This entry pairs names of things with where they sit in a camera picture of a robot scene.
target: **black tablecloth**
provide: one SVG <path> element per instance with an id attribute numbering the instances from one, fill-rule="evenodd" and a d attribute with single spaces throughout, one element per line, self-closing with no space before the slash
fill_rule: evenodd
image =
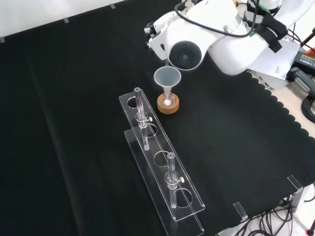
<path id="1" fill-rule="evenodd" d="M 0 44 L 1 235 L 164 235 L 124 131 L 118 97 L 141 87 L 152 106 L 163 66 L 144 26 L 176 0 L 127 0 Z M 315 181 L 315 142 L 249 73 L 206 57 L 182 72 L 177 114 L 157 112 L 206 205 L 205 235 L 275 206 Z"/>

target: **glass test tube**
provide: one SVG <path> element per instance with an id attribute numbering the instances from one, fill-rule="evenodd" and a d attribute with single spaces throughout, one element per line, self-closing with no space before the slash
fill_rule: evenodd
<path id="1" fill-rule="evenodd" d="M 168 178 L 170 181 L 175 179 L 175 154 L 170 152 L 167 154 Z"/>
<path id="2" fill-rule="evenodd" d="M 134 92 L 136 94 L 136 104 L 137 104 L 137 118 L 138 120 L 142 120 L 139 121 L 139 126 L 140 126 L 140 132 L 141 132 L 141 136 L 142 136 L 142 141 L 143 141 L 143 146 L 144 146 L 144 150 L 149 150 L 149 143 L 148 143 L 148 134 L 147 134 L 147 121 L 146 121 L 146 116 L 144 113 L 144 109 L 143 109 L 143 103 L 142 103 L 142 98 L 141 98 L 141 89 L 136 87 L 134 89 Z"/>
<path id="3" fill-rule="evenodd" d="M 175 174 L 175 154 L 170 152 L 167 154 L 167 168 L 168 168 L 168 181 L 169 181 L 169 194 L 170 203 L 172 208 L 176 208 L 176 189 L 177 179 Z"/>

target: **clear acrylic panel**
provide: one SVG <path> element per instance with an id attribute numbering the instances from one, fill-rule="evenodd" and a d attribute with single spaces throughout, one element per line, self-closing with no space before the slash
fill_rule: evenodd
<path id="1" fill-rule="evenodd" d="M 132 128 L 125 136 L 168 235 L 202 234 L 196 213 L 205 205 L 144 92 L 135 88 L 119 99 Z"/>

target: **white funnel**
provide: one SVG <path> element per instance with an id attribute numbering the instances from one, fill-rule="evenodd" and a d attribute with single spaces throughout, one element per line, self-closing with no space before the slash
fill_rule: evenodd
<path id="1" fill-rule="evenodd" d="M 172 88 L 177 85 L 182 79 L 182 75 L 178 69 L 172 66 L 163 66 L 156 70 L 154 73 L 155 82 L 163 87 L 165 100 L 164 104 L 166 106 L 171 105 L 172 101 L 170 99 Z"/>

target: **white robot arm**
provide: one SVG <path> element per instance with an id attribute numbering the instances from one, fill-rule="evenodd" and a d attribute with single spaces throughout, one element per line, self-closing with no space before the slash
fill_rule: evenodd
<path id="1" fill-rule="evenodd" d="M 259 2 L 259 6 L 269 9 L 280 4 L 275 19 L 289 28 L 310 9 L 315 0 Z M 232 0 L 203 0 L 180 14 L 203 26 L 228 34 L 248 33 Z M 251 14 L 253 15 L 247 12 L 246 16 L 251 17 Z M 259 17 L 261 16 L 257 17 L 256 23 L 261 22 L 262 17 Z M 148 47 L 152 48 L 161 60 L 168 59 L 180 70 L 194 70 L 208 52 L 223 73 L 236 75 L 246 70 L 268 47 L 268 43 L 257 33 L 246 37 L 226 36 L 192 24 L 180 18 L 175 11 L 160 17 L 151 28 L 145 28 L 145 32 L 151 34 Z"/>

